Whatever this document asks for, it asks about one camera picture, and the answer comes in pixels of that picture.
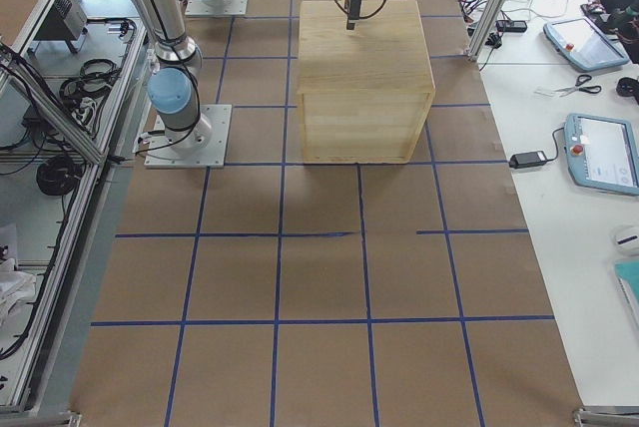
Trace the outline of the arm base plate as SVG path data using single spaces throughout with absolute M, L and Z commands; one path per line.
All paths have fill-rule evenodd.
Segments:
M 225 164 L 228 136 L 232 117 L 231 105 L 202 105 L 201 119 L 191 133 L 182 138 L 168 131 L 153 137 L 144 152 L 144 165 L 149 169 L 222 168 Z
M 248 0 L 189 0 L 186 16 L 191 18 L 221 18 L 244 16 Z

